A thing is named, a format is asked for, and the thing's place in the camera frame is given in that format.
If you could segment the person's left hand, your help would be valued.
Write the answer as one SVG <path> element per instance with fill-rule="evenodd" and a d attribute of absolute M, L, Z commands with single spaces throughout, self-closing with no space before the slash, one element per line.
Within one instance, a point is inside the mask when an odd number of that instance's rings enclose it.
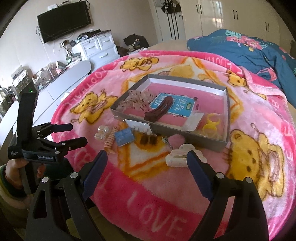
<path fill-rule="evenodd" d="M 25 167 L 29 162 L 25 159 L 12 159 L 8 160 L 5 170 L 6 180 L 13 185 L 16 189 L 23 187 L 20 169 Z"/>

